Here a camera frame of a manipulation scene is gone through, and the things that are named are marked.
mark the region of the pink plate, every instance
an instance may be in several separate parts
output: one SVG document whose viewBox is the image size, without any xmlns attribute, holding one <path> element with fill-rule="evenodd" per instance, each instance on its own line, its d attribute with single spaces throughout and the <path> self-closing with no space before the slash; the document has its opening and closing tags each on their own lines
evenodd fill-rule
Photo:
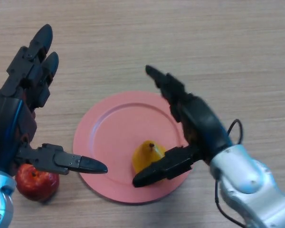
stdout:
<svg viewBox="0 0 285 228">
<path fill-rule="evenodd" d="M 122 203 L 146 203 L 168 195 L 183 183 L 189 172 L 143 188 L 132 185 L 132 155 L 145 140 L 153 140 L 167 150 L 187 145 L 168 103 L 158 94 L 141 91 L 104 99 L 79 123 L 73 152 L 101 161 L 108 167 L 108 173 L 80 175 L 94 191 Z"/>
</svg>

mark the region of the apple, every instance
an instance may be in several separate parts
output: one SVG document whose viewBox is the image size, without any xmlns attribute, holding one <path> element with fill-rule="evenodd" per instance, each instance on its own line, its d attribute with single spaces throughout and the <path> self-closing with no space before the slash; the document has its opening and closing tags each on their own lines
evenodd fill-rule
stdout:
<svg viewBox="0 0 285 228">
<path fill-rule="evenodd" d="M 59 187 L 59 174 L 38 171 L 30 164 L 19 167 L 15 176 L 17 189 L 31 201 L 44 202 L 51 198 Z"/>
</svg>

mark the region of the wire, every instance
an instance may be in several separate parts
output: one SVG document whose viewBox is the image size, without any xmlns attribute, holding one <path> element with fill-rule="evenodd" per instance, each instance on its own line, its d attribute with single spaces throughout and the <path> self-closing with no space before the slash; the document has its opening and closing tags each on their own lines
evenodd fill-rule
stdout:
<svg viewBox="0 0 285 228">
<path fill-rule="evenodd" d="M 230 132 L 232 131 L 232 128 L 234 127 L 235 124 L 238 124 L 239 126 L 239 139 L 237 144 L 241 144 L 243 141 L 243 136 L 244 136 L 244 131 L 243 131 L 243 125 L 241 123 L 241 121 L 239 119 L 235 119 L 232 124 L 230 125 L 229 129 L 228 129 L 228 134 L 230 134 Z M 245 228 L 245 225 L 240 223 L 239 221 L 235 220 L 234 218 L 230 217 L 229 215 L 227 215 L 223 209 L 220 207 L 219 205 L 219 194 L 218 194 L 218 181 L 215 180 L 215 203 L 217 205 L 218 210 L 220 211 L 220 213 L 227 218 L 229 221 L 235 223 L 236 225 L 238 225 L 239 227 L 243 227 Z"/>
</svg>

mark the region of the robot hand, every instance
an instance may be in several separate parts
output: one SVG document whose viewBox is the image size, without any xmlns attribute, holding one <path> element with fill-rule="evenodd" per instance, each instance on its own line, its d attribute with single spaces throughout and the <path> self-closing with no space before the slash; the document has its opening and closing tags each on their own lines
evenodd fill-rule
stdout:
<svg viewBox="0 0 285 228">
<path fill-rule="evenodd" d="M 35 109 L 49 98 L 49 86 L 58 68 L 58 55 L 46 55 L 52 43 L 50 25 L 43 26 L 29 47 L 21 47 L 7 69 L 8 79 L 0 89 L 0 228 L 9 226 L 13 216 L 12 178 L 23 163 L 41 171 L 67 175 L 69 171 L 106 173 L 107 167 L 92 158 L 66 153 L 61 146 L 30 147 L 37 124 Z"/>
<path fill-rule="evenodd" d="M 176 122 L 182 124 L 189 145 L 168 150 L 162 159 L 138 173 L 133 185 L 143 187 L 175 178 L 189 171 L 194 162 L 203 160 L 216 180 L 215 202 L 226 218 L 240 227 L 285 228 L 285 194 L 266 165 L 252 159 L 243 145 L 232 143 L 232 126 L 226 131 L 207 104 L 186 93 L 184 85 L 171 74 L 165 75 L 151 66 L 146 66 L 146 73 L 168 101 Z M 218 183 L 223 200 L 244 219 L 245 225 L 220 208 Z"/>
</svg>

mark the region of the wooden table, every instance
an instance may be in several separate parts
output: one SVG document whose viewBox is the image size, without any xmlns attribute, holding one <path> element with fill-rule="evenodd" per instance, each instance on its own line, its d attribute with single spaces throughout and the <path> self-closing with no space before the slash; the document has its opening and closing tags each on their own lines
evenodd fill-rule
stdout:
<svg viewBox="0 0 285 228">
<path fill-rule="evenodd" d="M 241 119 L 244 145 L 285 191 L 285 0 L 0 0 L 0 87 L 18 49 L 46 23 L 60 64 L 47 104 L 36 111 L 33 147 L 72 152 L 93 104 L 121 91 L 157 92 L 144 72 L 152 64 L 203 97 L 226 127 Z M 202 162 L 174 193 L 145 206 L 101 199 L 76 173 L 61 176 L 47 205 L 17 191 L 13 198 L 11 228 L 236 227 L 216 209 Z"/>
</svg>

